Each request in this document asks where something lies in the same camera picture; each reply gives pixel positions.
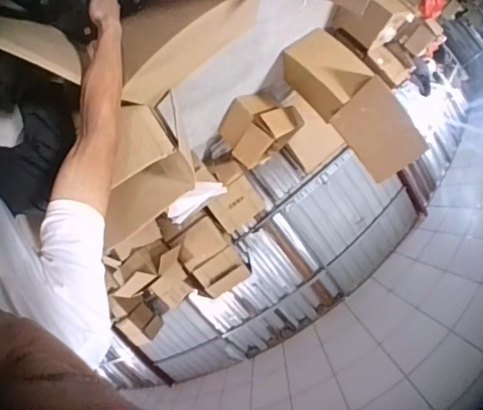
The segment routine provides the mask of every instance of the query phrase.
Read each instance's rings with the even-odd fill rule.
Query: man
[[[82,390],[95,396],[82,404],[130,408],[91,372],[111,338],[101,258],[122,72],[117,0],[91,0],[89,14],[98,39],[82,83],[81,132],[57,174],[39,255],[0,200],[0,406],[7,408],[87,408],[75,400]]]

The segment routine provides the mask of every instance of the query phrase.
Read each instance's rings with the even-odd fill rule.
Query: tiled floor
[[[142,408],[477,408],[483,397],[483,115],[473,114],[429,216],[345,302],[284,344]]]

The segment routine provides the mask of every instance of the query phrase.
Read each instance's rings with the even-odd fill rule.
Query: skin
[[[62,164],[51,199],[84,202],[104,215],[120,140],[120,10],[117,0],[91,0],[89,12],[99,35],[82,84],[82,132]],[[49,332],[0,310],[0,408],[136,407]]]

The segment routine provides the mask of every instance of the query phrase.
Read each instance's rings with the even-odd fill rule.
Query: hand
[[[98,27],[99,32],[109,26],[119,27],[120,5],[118,0],[90,0],[89,17]]]

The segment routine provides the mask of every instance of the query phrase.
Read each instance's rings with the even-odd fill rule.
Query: white t-shirt
[[[34,320],[97,368],[111,341],[103,216],[53,201],[40,237],[37,253],[0,199],[0,308]]]

